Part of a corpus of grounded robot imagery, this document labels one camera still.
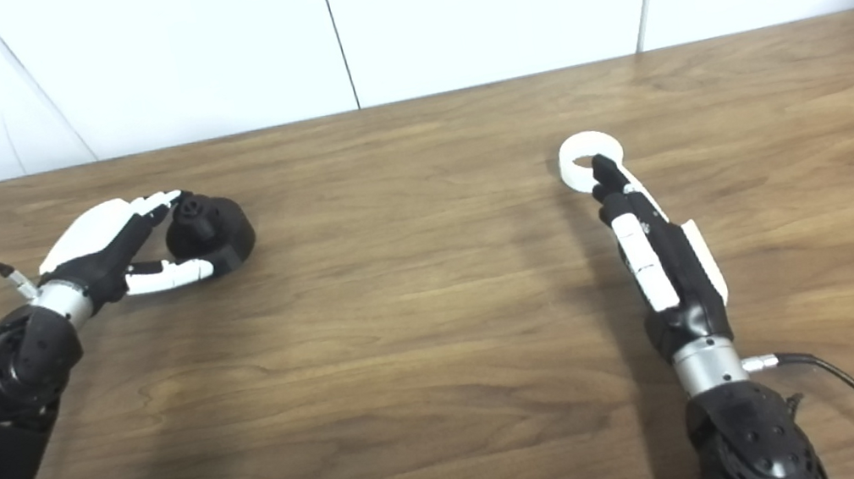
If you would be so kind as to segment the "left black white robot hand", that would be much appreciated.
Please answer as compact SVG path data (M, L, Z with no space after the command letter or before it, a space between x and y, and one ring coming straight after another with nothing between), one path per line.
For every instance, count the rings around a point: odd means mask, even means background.
M161 191L132 201L112 199L81 213L44 258L33 306L79 320L126 295L158 294L216 276L216 267L201 258L134 261L185 197L180 190Z

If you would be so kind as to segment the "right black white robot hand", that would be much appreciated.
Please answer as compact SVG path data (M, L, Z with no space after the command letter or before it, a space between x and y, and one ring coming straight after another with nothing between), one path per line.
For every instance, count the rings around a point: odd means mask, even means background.
M668 362L688 344L732 339L725 298L713 284L685 226L672 223L613 159L592 155L592 197L599 220L617 241L619 256L646 306L647 340Z

